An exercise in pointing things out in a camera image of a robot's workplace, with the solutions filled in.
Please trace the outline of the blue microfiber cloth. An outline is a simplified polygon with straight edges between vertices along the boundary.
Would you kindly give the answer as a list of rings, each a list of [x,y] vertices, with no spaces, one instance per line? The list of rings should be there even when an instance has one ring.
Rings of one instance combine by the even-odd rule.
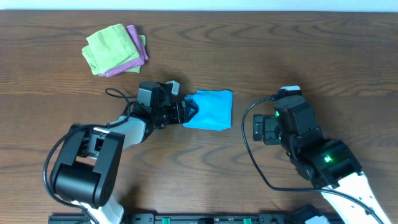
[[[222,131],[231,127],[233,92],[197,90],[184,100],[198,107],[198,113],[183,126],[192,129]]]

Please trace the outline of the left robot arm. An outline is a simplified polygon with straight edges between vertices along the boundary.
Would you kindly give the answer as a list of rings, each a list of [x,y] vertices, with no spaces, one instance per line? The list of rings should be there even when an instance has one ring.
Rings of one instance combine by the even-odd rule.
[[[176,101],[179,83],[143,81],[136,96],[115,88],[106,94],[126,106],[104,125],[71,125],[50,150],[42,171],[47,193],[58,203],[79,208],[88,223],[121,223],[124,208],[112,195],[123,150],[145,141],[155,129],[189,122],[198,106]]]

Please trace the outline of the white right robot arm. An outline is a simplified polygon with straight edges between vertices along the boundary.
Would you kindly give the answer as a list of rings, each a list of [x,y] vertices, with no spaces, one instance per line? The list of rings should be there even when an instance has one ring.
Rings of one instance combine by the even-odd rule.
[[[345,223],[389,223],[363,169],[341,140],[326,139],[313,113],[256,114],[253,139],[281,145],[311,191],[321,192]]]

